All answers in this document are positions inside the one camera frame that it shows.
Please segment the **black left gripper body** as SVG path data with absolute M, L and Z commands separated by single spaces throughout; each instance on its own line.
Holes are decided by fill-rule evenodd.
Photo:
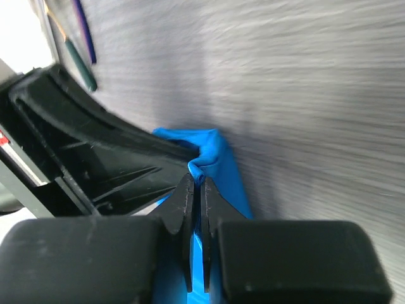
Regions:
M 78 149 L 87 143 L 61 128 L 71 114 L 55 86 L 1 89 L 1 182 L 39 217 L 90 215 L 83 183 L 89 165 Z

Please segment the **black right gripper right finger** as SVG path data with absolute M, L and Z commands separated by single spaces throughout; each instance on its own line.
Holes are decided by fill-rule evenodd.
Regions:
M 343 220 L 248 219 L 201 186 L 204 290 L 211 303 L 390 303 L 365 230 Z

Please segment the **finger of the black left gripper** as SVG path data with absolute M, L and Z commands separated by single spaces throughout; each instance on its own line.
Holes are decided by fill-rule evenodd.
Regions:
M 78 149 L 89 165 L 82 185 L 92 201 L 90 215 L 131 215 L 168 196 L 187 173 L 198 150 L 146 132 L 95 101 L 59 64 L 15 75 L 8 86 L 55 86 L 67 99 L 61 128 L 85 141 Z

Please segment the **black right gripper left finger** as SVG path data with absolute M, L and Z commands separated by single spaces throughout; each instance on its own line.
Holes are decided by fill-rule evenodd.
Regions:
M 1 243 L 2 303 L 186 303 L 194 180 L 147 215 L 30 219 Z

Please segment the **blue cloth napkin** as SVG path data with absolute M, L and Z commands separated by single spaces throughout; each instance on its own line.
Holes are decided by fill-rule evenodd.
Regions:
M 197 158 L 188 163 L 189 173 L 200 185 L 206 177 L 212 178 L 220 194 L 248 219 L 253 218 L 246 191 L 235 161 L 233 151 L 218 129 L 165 129 L 157 128 L 153 134 L 173 141 L 186 148 L 199 150 Z M 196 222 L 193 235 L 192 292 L 187 294 L 188 303 L 209 303 L 204 292 L 201 225 Z

